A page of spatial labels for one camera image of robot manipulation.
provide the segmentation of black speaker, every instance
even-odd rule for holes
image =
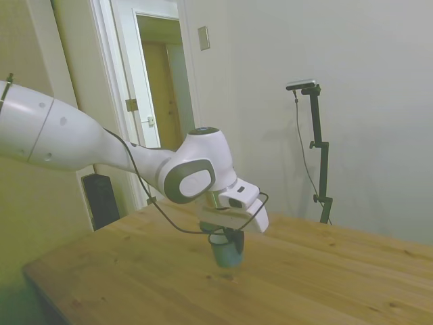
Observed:
[[[117,209],[110,178],[92,174],[84,176],[82,180],[93,215],[93,229],[98,230],[119,220],[119,210]]]

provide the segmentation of cable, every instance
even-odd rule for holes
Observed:
[[[119,137],[117,134],[107,130],[106,130],[109,134],[111,134],[112,136],[114,136],[117,140],[119,140],[121,142],[121,144],[125,147],[125,149],[128,152],[129,158],[131,159],[131,162],[134,166],[134,170],[135,170],[135,174],[137,174],[138,176],[138,180],[141,184],[141,187],[143,188],[144,192],[146,193],[146,195],[149,197],[150,201],[152,202],[152,204],[157,208],[158,211],[160,211],[160,213],[164,216],[164,218],[174,227],[176,228],[176,230],[179,230],[180,232],[183,232],[185,234],[194,234],[194,235],[220,235],[220,236],[224,236],[224,233],[220,233],[220,232],[196,232],[193,230],[184,230],[182,228],[180,228],[178,225],[176,225],[176,223],[174,223],[169,217],[168,215],[160,208],[160,206],[156,203],[156,201],[152,198],[152,195],[149,193],[149,190],[146,188],[146,186],[143,183],[143,180],[141,179],[140,176],[140,172],[138,172],[138,168],[137,165],[135,164],[135,160],[133,155],[131,154],[131,151],[129,150],[128,145],[126,144],[126,142]],[[265,200],[263,201],[262,205],[260,206],[260,208],[258,208],[258,210],[255,212],[255,214],[253,214],[253,216],[251,216],[251,218],[249,218],[249,220],[247,222],[245,222],[245,224],[243,224],[242,227],[235,229],[235,231],[241,231],[243,230],[251,221],[254,220],[254,218],[258,215],[258,213],[260,212],[260,210],[265,206],[266,202],[269,199],[269,195],[264,193],[264,192],[260,192],[261,195],[265,196]]]
[[[319,193],[317,193],[316,185],[314,184],[314,181],[313,181],[313,179],[312,179],[311,176],[310,176],[309,168],[308,168],[307,165],[306,165],[304,143],[302,142],[302,136],[300,135],[300,129],[299,129],[299,116],[298,116],[298,115],[299,115],[299,109],[298,109],[298,102],[299,102],[299,99],[298,99],[298,96],[296,95],[296,90],[293,90],[293,94],[295,95],[295,104],[296,104],[296,129],[298,130],[298,136],[299,136],[300,148],[301,148],[301,150],[302,150],[302,159],[303,159],[303,161],[304,161],[305,171],[306,171],[306,174],[308,175],[308,177],[309,177],[309,179],[310,179],[311,185],[312,185],[313,188],[314,188],[314,192],[316,193],[316,197],[319,197]],[[320,201],[317,201],[317,202],[320,203],[320,205],[322,206],[322,209],[323,209],[323,203],[320,202]],[[331,221],[330,218],[328,218],[328,221],[329,221],[329,224],[332,225],[332,221]]]

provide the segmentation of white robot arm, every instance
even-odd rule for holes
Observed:
[[[50,169],[92,164],[135,172],[122,142],[76,108],[37,91],[0,81],[0,155]],[[264,232],[268,218],[259,189],[237,177],[227,141],[215,128],[191,131],[176,151],[125,142],[144,180],[169,200],[197,199],[200,221]]]

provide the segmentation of white wall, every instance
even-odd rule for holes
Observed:
[[[433,244],[431,1],[186,2],[190,33],[209,27],[211,48],[194,48],[202,119],[224,125],[231,145],[239,129],[241,174],[270,194],[269,210],[319,220],[284,89],[313,77],[333,222]],[[306,97],[300,124],[308,146]],[[306,153],[318,183],[319,150]]]
[[[75,106],[50,1],[0,8],[0,79],[13,72],[16,84]],[[91,232],[76,173],[0,158],[0,324],[46,324],[22,267]]]
[[[54,1],[54,14],[62,39],[78,107],[103,127],[122,134],[89,0]],[[110,177],[120,216],[136,210],[131,178],[125,171],[96,165]]]

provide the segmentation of wooden table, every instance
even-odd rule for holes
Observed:
[[[163,202],[197,228],[191,206]],[[271,215],[237,269],[154,207],[27,265],[67,324],[433,324],[433,247]]]

